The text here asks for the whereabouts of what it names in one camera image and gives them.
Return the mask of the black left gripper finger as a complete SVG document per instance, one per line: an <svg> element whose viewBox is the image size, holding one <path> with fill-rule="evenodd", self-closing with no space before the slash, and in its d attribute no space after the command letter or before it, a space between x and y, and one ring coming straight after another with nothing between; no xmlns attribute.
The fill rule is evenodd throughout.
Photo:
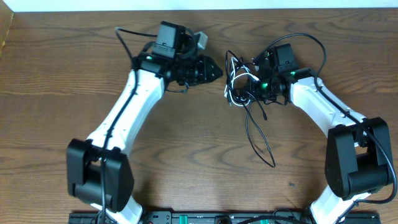
<svg viewBox="0 0 398 224"><path fill-rule="evenodd" d="M211 83L218 78L223 76L222 70L206 70L205 71L205 83Z"/></svg>
<svg viewBox="0 0 398 224"><path fill-rule="evenodd" d="M204 59L205 73L221 73L220 67L210 56L205 55L203 59Z"/></svg>

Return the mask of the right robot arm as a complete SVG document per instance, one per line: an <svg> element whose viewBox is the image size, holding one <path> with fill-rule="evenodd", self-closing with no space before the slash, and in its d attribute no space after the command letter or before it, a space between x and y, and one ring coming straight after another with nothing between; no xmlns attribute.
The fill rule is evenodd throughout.
<svg viewBox="0 0 398 224"><path fill-rule="evenodd" d="M290 44L268 47L252 60L258 76L244 87L249 97L275 102L283 96L304 111L327 138L327 187L310 206L313 223L341 223L359 203L387 185L397 195L387 123L367 118L339 100L311 68L300 68Z"/></svg>

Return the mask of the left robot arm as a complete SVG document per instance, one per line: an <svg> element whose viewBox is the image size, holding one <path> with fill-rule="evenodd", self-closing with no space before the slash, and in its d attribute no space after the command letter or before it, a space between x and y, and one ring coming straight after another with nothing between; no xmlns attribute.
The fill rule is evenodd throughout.
<svg viewBox="0 0 398 224"><path fill-rule="evenodd" d="M154 105L175 82L186 92L220 78L222 69L203 54L208 36L163 21L137 55L129 55L126 86L104 121L66 150L68 193L92 207L85 223L139 223L143 214L132 191L129 155Z"/></svg>

